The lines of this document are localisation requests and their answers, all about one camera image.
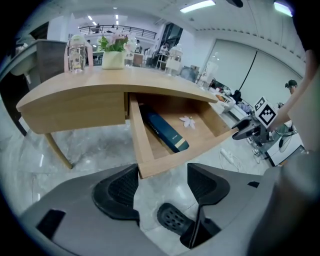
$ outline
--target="ceiling light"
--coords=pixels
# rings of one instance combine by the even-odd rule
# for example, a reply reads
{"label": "ceiling light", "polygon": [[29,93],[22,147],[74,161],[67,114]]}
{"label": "ceiling light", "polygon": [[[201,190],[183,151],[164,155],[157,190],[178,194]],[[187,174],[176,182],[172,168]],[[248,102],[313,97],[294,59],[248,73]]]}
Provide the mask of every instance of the ceiling light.
{"label": "ceiling light", "polygon": [[203,8],[203,7],[208,7],[208,6],[215,6],[215,2],[212,1],[212,0],[207,0],[207,1],[203,1],[203,2],[198,2],[196,4],[193,4],[193,5],[190,5],[186,8],[183,8],[180,10],[180,12],[182,13],[188,13],[188,12],[191,12],[193,10],[196,10],[196,9],[200,9],[200,8]]}
{"label": "ceiling light", "polygon": [[288,6],[285,6],[284,4],[281,4],[281,3],[278,3],[278,2],[274,2],[274,8],[277,11],[292,17],[292,13],[291,13],[291,11],[290,11]]}

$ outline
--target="marble floor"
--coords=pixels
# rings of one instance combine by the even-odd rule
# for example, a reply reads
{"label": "marble floor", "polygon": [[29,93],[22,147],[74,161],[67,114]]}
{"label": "marble floor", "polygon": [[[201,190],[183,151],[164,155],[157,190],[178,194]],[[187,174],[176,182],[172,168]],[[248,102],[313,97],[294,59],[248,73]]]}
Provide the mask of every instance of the marble floor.
{"label": "marble floor", "polygon": [[[221,117],[230,127],[235,123],[228,114],[223,113]],[[33,133],[23,119],[21,123],[27,130],[26,137],[15,127],[0,100],[0,185],[17,216],[64,181],[136,163],[129,121],[123,125],[54,133],[62,152],[74,164],[72,170],[54,155],[43,135]],[[266,160],[261,160],[260,164],[255,161],[246,140],[235,141],[231,137],[188,163],[223,166],[237,172],[227,160],[220,159],[221,148],[240,160],[240,172],[263,175],[270,167]],[[188,249],[180,243],[177,234],[157,221],[157,210],[165,202],[174,204],[189,218],[195,219],[198,204],[187,185],[187,162],[160,175],[139,180],[134,197],[141,231],[165,253],[175,256]]]}

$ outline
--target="vase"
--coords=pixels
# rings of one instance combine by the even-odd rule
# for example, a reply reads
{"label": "vase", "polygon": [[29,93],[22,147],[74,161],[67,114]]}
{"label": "vase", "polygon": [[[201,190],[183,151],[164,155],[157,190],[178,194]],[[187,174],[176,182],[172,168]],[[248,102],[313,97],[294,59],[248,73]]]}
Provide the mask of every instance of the vase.
{"label": "vase", "polygon": [[123,70],[125,68],[125,56],[125,51],[105,51],[102,57],[102,69]]}

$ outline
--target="tabletop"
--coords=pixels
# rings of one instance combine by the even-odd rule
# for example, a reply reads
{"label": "tabletop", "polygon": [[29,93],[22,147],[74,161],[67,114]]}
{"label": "tabletop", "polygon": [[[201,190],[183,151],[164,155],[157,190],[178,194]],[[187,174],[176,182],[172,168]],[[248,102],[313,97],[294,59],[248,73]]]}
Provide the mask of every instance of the tabletop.
{"label": "tabletop", "polygon": [[126,67],[125,69],[103,70],[101,66],[88,67],[83,73],[61,73],[43,82],[17,104],[24,108],[39,107],[53,97],[59,98],[71,93],[147,93],[183,97],[216,103],[217,97],[203,91],[191,81],[178,76],[168,76],[152,69]]}

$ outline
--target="balcony railing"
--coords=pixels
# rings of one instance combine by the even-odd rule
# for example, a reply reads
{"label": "balcony railing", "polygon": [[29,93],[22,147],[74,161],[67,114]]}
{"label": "balcony railing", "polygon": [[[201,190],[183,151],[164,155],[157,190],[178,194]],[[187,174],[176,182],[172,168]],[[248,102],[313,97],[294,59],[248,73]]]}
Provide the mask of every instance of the balcony railing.
{"label": "balcony railing", "polygon": [[114,26],[114,29],[125,31],[125,32],[131,32],[135,33],[136,36],[142,37],[142,38],[148,38],[148,39],[155,39],[157,33],[152,32],[146,29],[137,28],[133,26],[120,26],[120,25],[99,25],[99,26],[84,26],[80,27],[79,30],[81,32],[81,35],[91,35],[91,34],[99,34],[99,33],[107,33],[112,26]]}

